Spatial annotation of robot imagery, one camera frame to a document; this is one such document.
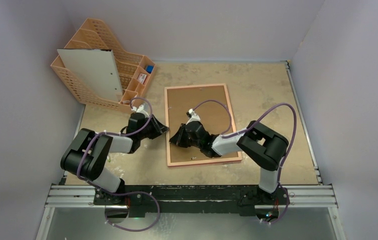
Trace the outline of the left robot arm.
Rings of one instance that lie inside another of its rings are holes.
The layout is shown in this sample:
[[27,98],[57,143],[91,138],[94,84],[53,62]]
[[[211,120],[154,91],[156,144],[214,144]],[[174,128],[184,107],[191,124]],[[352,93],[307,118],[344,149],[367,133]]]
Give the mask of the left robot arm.
[[169,128],[154,115],[136,112],[130,115],[124,134],[96,133],[83,128],[62,156],[60,166],[79,179],[96,185],[106,192],[106,198],[115,205],[126,197],[125,181],[105,167],[108,154],[133,154],[144,139],[155,139]]

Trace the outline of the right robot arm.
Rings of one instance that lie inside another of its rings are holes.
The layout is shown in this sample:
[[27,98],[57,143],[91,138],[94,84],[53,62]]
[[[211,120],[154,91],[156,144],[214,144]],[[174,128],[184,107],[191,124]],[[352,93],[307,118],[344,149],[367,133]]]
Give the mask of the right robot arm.
[[257,196],[265,204],[277,197],[281,167],[292,147],[286,137],[257,121],[251,121],[239,132],[220,135],[210,134],[195,120],[181,124],[169,143],[181,148],[198,148],[208,158],[244,152],[260,167]]

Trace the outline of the pink picture frame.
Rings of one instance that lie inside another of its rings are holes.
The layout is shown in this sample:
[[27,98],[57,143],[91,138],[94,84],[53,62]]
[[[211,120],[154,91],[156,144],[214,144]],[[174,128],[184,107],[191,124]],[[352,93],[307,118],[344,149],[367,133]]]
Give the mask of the pink picture frame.
[[165,88],[165,118],[169,167],[241,162],[226,84]]

